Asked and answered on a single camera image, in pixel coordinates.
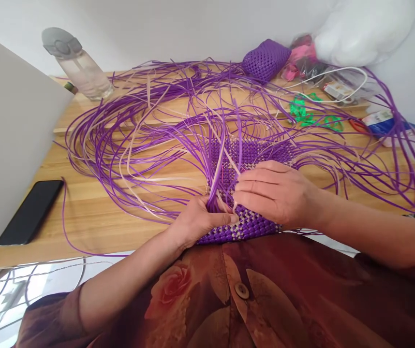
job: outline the person's left hand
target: person's left hand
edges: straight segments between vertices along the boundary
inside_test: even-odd
[[[208,213],[206,204],[208,196],[195,196],[187,204],[184,211],[170,225],[167,232],[182,249],[192,247],[199,238],[215,227],[230,225],[238,221],[238,216],[232,214],[232,209],[223,202],[218,202],[225,213]]]

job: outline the white plastic bag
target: white plastic bag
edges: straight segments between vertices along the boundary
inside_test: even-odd
[[[315,33],[319,60],[361,67],[389,57],[415,21],[415,0],[340,0]]]

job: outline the person's right hand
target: person's right hand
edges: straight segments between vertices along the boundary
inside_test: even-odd
[[[329,218],[336,197],[297,170],[276,161],[261,162],[238,177],[233,198],[286,229],[318,229]]]

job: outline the finger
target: finger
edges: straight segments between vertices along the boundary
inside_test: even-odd
[[[238,181],[262,181],[271,184],[280,184],[283,182],[283,173],[273,172],[269,169],[253,169],[243,172],[239,175]]]
[[[209,214],[209,224],[212,228],[230,225],[238,222],[238,215],[215,213]]]
[[[259,169],[259,168],[269,169],[269,170],[271,170],[273,172],[277,172],[277,173],[286,173],[286,172],[289,172],[289,171],[293,170],[293,168],[288,167],[287,165],[284,165],[284,164],[281,164],[277,161],[272,161],[272,160],[258,163],[256,165],[255,169],[256,168],[257,169]]]
[[[206,204],[209,201],[209,196],[194,196],[191,201],[198,201],[204,204],[204,206],[206,206]]]
[[[280,194],[277,184],[264,183],[262,181],[240,181],[235,185],[235,192],[243,191],[275,199]]]
[[[236,191],[233,194],[233,199],[245,208],[257,212],[263,216],[266,216],[267,212],[272,212],[276,209],[275,202],[272,199],[257,195],[255,193]]]
[[[219,208],[226,213],[233,213],[232,208],[230,208],[227,203],[225,203],[224,201],[220,200],[219,198],[217,199],[217,205],[219,206]]]

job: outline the shirt button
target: shirt button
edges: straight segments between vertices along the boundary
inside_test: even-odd
[[[250,292],[243,283],[236,283],[235,291],[237,292],[237,295],[243,300],[247,300],[250,297]]]

